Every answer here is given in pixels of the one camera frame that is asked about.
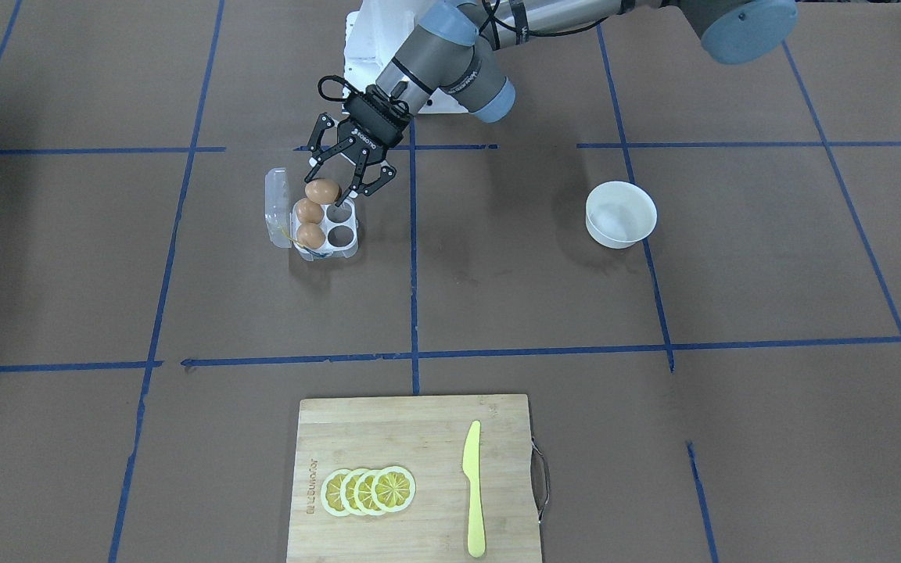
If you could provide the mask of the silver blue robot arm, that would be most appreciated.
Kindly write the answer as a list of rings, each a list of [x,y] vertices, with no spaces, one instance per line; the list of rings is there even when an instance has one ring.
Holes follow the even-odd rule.
[[[379,77],[357,88],[340,76],[346,117],[323,113],[310,141],[310,171],[315,181],[323,164],[342,156],[353,164],[347,186],[332,203],[353,195],[369,196],[396,177],[386,154],[436,91],[457,101],[486,124],[505,117],[515,103],[515,86],[498,67],[497,50],[520,46],[536,37],[579,34],[605,19],[634,10],[633,1],[436,1]]]

